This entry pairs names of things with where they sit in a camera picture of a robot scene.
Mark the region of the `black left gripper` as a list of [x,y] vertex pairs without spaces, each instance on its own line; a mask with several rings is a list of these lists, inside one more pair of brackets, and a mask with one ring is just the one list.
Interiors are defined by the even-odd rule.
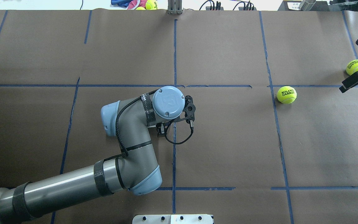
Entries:
[[157,136],[159,138],[166,137],[168,132],[168,123],[157,123],[156,124]]

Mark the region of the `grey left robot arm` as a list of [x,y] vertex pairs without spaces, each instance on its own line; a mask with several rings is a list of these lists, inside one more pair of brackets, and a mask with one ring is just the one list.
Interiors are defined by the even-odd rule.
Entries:
[[116,137],[118,155],[37,182],[26,182],[13,189],[0,188],[0,224],[21,224],[43,215],[129,190],[148,194],[162,184],[160,165],[149,133],[156,127],[167,137],[181,113],[193,131],[195,106],[174,86],[164,86],[136,98],[119,100],[101,108],[107,136]]

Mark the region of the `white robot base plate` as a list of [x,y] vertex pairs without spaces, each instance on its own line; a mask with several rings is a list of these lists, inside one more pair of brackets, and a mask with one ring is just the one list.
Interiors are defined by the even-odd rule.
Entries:
[[144,214],[135,215],[132,224],[214,224],[210,214]]

